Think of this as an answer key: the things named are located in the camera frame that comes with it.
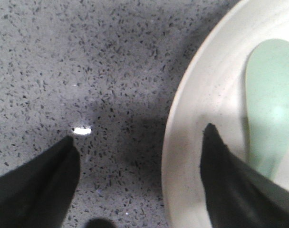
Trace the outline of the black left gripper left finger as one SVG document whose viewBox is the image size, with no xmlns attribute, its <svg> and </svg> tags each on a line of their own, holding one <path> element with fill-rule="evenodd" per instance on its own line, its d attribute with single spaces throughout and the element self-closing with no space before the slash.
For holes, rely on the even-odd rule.
<svg viewBox="0 0 289 228">
<path fill-rule="evenodd" d="M 0 228 L 61 227 L 79 176 L 79 152 L 70 136 L 0 176 Z"/>
</svg>

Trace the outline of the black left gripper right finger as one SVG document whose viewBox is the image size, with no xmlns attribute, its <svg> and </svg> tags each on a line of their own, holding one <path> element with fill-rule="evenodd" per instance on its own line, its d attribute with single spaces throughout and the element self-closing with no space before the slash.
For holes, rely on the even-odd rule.
<svg viewBox="0 0 289 228">
<path fill-rule="evenodd" d="M 232 154 L 216 126 L 203 131 L 200 175 L 214 228 L 289 228 L 289 191 Z"/>
</svg>

